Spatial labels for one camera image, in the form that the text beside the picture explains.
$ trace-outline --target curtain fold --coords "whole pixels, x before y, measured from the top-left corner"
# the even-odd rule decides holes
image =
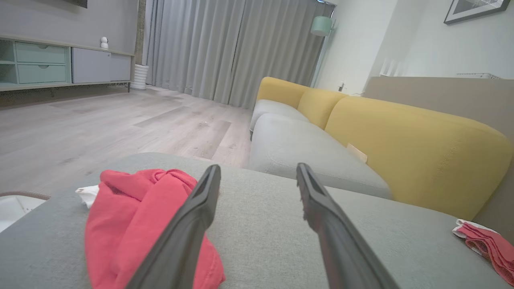
[[[244,5],[241,0],[155,0],[148,83],[228,103]]]
[[[316,0],[247,1],[229,104],[252,109],[266,76],[310,85],[323,41],[310,26],[333,10]]]
[[[252,109],[265,76],[309,85],[322,37],[316,0],[154,0],[147,82]]]

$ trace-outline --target sofa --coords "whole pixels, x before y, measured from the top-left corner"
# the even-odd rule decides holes
[[[199,179],[211,162],[161,153],[127,156],[63,188],[0,233],[0,287],[91,288],[84,256],[89,210],[74,193],[105,169],[181,169]],[[296,180],[221,165],[207,237],[232,288],[328,288],[318,236],[305,220]],[[327,187],[400,288],[511,288],[454,236],[454,216]]]
[[[512,144],[477,121],[264,78],[248,168],[295,177],[308,163],[325,186],[471,220],[494,193]]]

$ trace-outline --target floor plank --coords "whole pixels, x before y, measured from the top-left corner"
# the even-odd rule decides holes
[[[152,86],[94,93],[0,110],[0,192],[52,195],[138,152],[246,165],[249,110]]]

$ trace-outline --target green lampshade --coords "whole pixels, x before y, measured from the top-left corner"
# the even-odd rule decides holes
[[[332,19],[325,16],[318,16],[314,18],[313,26],[310,32],[316,36],[328,36],[332,29]]]

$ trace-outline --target gray seat cushion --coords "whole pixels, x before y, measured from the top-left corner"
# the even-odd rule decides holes
[[[105,169],[134,173],[178,168],[200,178],[211,163],[143,153]],[[303,220],[293,179],[222,167],[221,191],[207,236],[225,268],[221,289],[328,288],[318,236]],[[36,208],[0,233],[0,284],[9,289],[91,288],[84,258],[88,210],[74,190]],[[511,288],[451,233],[455,217],[382,198],[327,188],[401,288]]]
[[[307,163],[324,186],[391,198],[386,182],[369,166],[316,125],[265,114],[253,131],[248,168],[296,178],[296,166]]]
[[[297,120],[309,122],[309,120],[303,116],[301,112],[297,111],[296,108],[290,105],[277,101],[261,99],[255,104],[255,108],[253,109],[252,120],[250,121],[250,131],[253,131],[257,120],[266,113],[279,114]]]

